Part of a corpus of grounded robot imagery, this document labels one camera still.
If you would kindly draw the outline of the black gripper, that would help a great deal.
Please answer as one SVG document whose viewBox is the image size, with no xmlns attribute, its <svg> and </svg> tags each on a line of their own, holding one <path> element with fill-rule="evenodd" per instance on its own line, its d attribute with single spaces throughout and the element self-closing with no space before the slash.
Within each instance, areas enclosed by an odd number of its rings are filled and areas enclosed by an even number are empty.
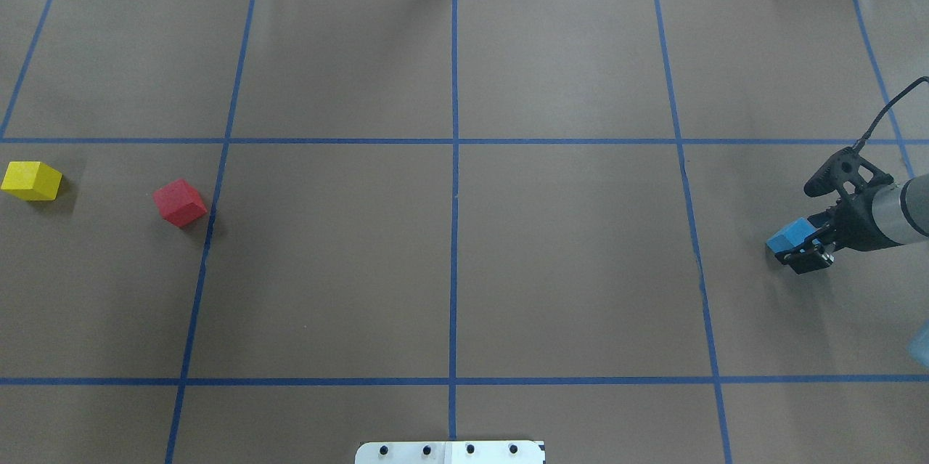
<svg viewBox="0 0 929 464">
<path fill-rule="evenodd" d="M 880 231 L 873 216 L 874 199 L 881 190 L 893 186 L 893 182 L 869 185 L 854 194 L 839 190 L 836 205 L 807 216 L 807 222 L 817 229 L 814 236 L 819 245 L 779 252 L 777 261 L 796 274 L 803 274 L 830 268 L 834 263 L 832 253 L 843 248 L 870 252 L 895 246 L 895 242 Z"/>
</svg>

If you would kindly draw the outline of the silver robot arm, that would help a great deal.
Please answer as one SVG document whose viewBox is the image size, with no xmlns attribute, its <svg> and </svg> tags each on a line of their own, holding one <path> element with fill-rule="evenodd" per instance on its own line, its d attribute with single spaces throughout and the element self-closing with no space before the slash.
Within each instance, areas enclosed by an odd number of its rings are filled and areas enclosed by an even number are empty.
<svg viewBox="0 0 929 464">
<path fill-rule="evenodd" d="M 803 274 L 829 268 L 843 249 L 866 253 L 927 238 L 928 179 L 922 175 L 847 194 L 827 210 L 777 230 L 766 248 L 777 262 Z"/>
</svg>

